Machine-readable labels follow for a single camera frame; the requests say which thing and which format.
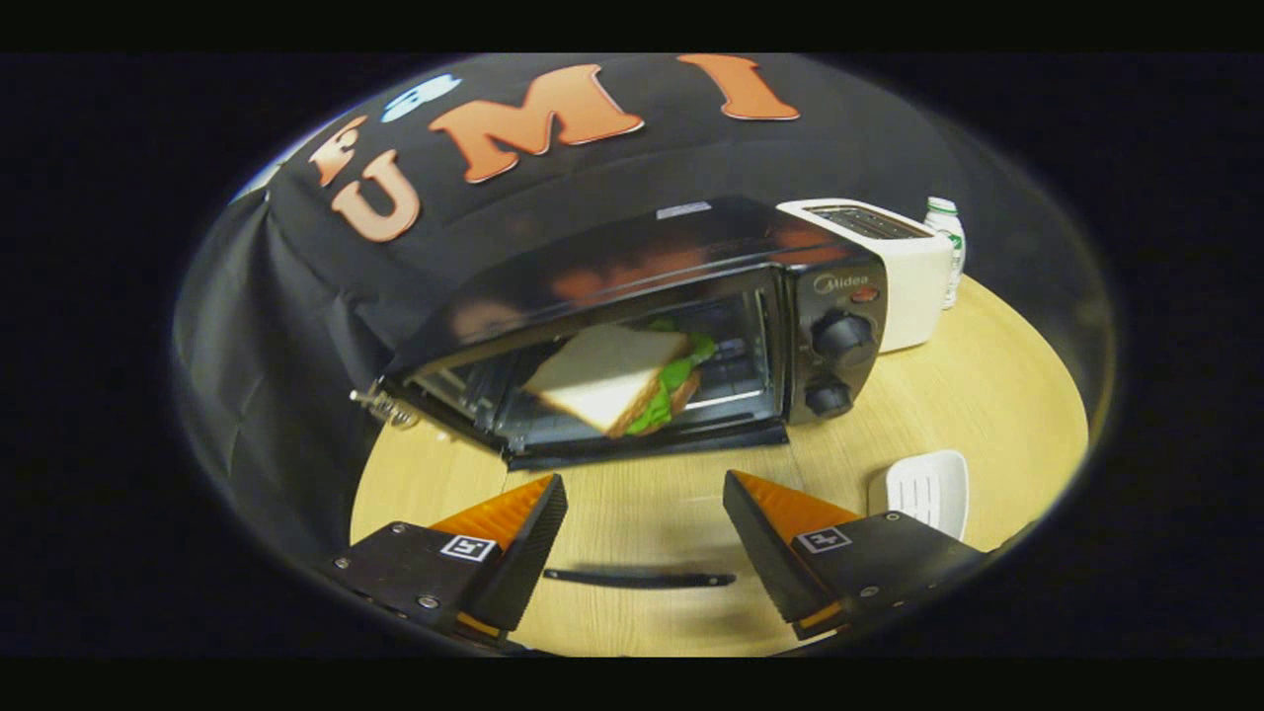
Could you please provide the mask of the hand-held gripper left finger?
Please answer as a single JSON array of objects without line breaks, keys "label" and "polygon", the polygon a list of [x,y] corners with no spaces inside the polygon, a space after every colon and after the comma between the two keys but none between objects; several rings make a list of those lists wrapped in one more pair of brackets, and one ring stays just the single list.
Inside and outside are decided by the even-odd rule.
[{"label": "hand-held gripper left finger", "polygon": [[480,648],[511,646],[568,512],[552,473],[442,521],[397,520],[319,566],[402,620]]}]

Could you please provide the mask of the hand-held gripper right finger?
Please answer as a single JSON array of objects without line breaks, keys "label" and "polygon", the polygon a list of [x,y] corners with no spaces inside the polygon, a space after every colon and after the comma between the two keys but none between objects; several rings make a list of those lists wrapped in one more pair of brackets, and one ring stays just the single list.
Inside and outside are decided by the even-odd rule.
[{"label": "hand-held gripper right finger", "polygon": [[911,514],[849,512],[742,471],[727,471],[722,500],[763,590],[801,641],[889,628],[988,560]]}]

